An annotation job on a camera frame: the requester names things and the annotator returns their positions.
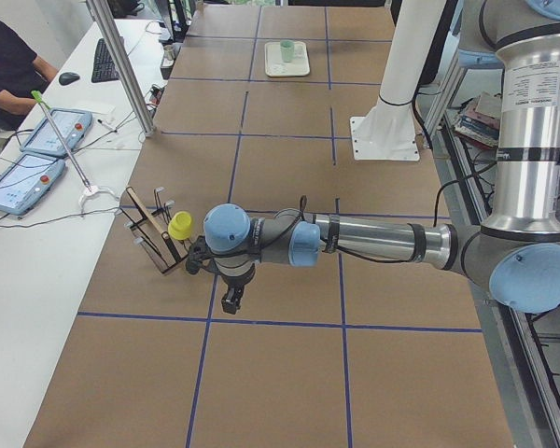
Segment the metal cylinder can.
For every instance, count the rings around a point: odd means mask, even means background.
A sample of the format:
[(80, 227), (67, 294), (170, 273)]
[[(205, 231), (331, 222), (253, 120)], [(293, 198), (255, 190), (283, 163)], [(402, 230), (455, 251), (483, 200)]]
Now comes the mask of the metal cylinder can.
[(175, 49), (173, 45), (166, 45), (163, 47), (163, 55), (161, 60), (161, 68), (167, 68), (174, 65), (175, 62)]

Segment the aluminium frame post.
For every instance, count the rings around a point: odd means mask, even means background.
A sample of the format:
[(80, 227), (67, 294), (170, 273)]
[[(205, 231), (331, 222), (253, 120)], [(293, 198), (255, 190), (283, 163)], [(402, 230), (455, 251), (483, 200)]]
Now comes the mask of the aluminium frame post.
[(91, 17), (97, 23), (103, 39), (105, 40), (106, 47), (118, 70), (119, 79), (140, 124), (141, 130), (145, 137), (150, 137), (155, 131), (155, 126), (147, 110), (144, 95), (140, 91), (131, 61), (127, 56), (110, 7), (104, 0), (87, 0), (87, 5)]

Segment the yellow plastic cup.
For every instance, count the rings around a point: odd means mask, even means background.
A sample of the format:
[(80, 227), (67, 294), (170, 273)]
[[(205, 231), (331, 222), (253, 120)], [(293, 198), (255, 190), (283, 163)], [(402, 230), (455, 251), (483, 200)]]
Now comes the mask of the yellow plastic cup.
[(192, 236), (193, 218), (187, 211), (175, 213), (168, 223), (168, 234), (178, 241), (186, 241)]

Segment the black keyboard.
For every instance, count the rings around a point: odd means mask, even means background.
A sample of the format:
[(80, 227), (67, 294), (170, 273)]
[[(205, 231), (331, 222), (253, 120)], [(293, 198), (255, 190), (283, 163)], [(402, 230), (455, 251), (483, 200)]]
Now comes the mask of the black keyboard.
[(119, 80), (119, 73), (105, 40), (100, 38), (97, 41), (93, 56), (91, 83), (102, 83), (114, 80)]

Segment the black computer mouse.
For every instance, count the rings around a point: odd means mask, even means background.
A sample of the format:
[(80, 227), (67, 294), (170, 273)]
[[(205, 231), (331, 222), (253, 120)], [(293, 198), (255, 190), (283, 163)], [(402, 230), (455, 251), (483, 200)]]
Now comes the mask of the black computer mouse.
[(58, 77), (58, 82), (61, 86), (68, 86), (80, 80), (80, 75), (74, 72), (63, 72)]

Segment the pale green plastic cup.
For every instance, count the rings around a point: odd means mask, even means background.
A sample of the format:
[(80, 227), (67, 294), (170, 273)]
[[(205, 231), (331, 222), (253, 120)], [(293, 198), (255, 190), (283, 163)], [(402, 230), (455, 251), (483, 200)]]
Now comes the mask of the pale green plastic cup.
[(281, 60), (283, 63), (291, 63), (294, 58), (294, 42), (292, 40), (282, 40), (279, 43)]

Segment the metal reacher grabber stick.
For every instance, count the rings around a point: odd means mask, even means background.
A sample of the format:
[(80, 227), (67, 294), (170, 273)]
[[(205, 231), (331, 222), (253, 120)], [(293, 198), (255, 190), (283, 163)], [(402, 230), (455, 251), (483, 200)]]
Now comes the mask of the metal reacher grabber stick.
[(41, 110), (43, 111), (43, 113), (46, 117), (46, 120), (48, 121), (48, 123), (50, 124), (54, 133), (56, 134), (57, 138), (59, 139), (60, 143), (62, 144), (70, 162), (72, 162), (73, 166), (75, 167), (75, 169), (76, 169), (78, 175), (80, 176), (81, 181), (82, 181), (82, 183), (85, 187), (82, 194), (81, 194), (81, 197), (79, 198), (79, 201), (78, 201), (78, 205), (80, 207), (80, 212), (82, 214), (84, 214), (84, 205), (85, 205), (85, 202), (87, 200), (92, 199), (94, 196), (98, 196), (99, 194), (102, 194), (102, 193), (110, 195), (116, 202), (118, 202), (119, 201), (119, 196), (111, 188), (93, 185), (90, 182), (90, 180), (87, 178), (87, 176), (83, 172), (82, 168), (78, 164), (78, 162), (75, 158), (75, 155), (72, 153), (72, 150), (68, 146), (68, 144), (67, 144), (65, 138), (63, 137), (62, 133), (58, 129), (56, 122), (54, 121), (54, 119), (52, 118), (52, 115), (49, 112), (48, 105), (42, 99), (41, 93), (39, 91), (31, 91), (31, 94), (33, 95), (35, 101), (41, 107)]

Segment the person in black shirt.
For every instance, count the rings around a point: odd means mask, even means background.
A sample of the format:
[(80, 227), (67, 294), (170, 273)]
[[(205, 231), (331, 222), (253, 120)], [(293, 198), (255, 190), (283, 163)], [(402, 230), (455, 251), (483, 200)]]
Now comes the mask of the person in black shirt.
[(58, 70), (0, 21), (0, 130), (21, 126), (35, 107), (33, 91), (43, 92)]

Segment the cream bear print tray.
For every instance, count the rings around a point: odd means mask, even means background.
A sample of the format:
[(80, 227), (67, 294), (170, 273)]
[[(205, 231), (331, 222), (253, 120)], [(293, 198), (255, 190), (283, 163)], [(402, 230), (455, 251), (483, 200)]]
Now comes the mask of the cream bear print tray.
[(264, 70), (268, 77), (306, 77), (310, 74), (307, 46), (293, 41), (285, 48), (280, 41), (268, 42), (264, 47)]

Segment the stack of books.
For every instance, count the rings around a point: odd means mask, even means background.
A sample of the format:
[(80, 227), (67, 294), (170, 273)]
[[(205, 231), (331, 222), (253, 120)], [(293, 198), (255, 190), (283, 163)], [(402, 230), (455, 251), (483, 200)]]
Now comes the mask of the stack of books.
[(500, 94), (482, 92), (458, 113), (454, 130), (459, 136), (486, 147), (497, 147), (502, 99)]

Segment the lower teach pendant tablet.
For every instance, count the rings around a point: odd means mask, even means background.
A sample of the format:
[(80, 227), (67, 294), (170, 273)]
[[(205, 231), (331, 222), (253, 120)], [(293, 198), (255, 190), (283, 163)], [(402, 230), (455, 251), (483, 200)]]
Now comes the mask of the lower teach pendant tablet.
[(0, 175), (0, 212), (14, 216), (26, 214), (50, 190), (64, 168), (62, 159), (23, 152)]

